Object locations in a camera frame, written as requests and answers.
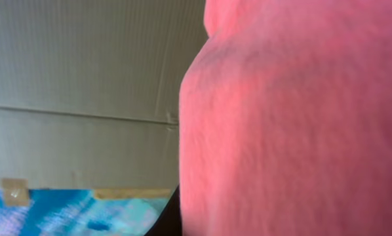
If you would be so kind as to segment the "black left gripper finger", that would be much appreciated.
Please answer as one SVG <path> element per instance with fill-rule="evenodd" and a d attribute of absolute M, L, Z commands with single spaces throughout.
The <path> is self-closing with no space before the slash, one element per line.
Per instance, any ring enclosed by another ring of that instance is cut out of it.
<path fill-rule="evenodd" d="M 180 186 L 178 186 L 162 213 L 145 236 L 182 236 Z"/>

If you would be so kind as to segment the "red printed t-shirt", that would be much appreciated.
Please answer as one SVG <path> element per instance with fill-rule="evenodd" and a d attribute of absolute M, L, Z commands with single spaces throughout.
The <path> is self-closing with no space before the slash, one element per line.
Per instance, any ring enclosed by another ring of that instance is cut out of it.
<path fill-rule="evenodd" d="M 207 1 L 184 235 L 392 235 L 392 0 Z"/>

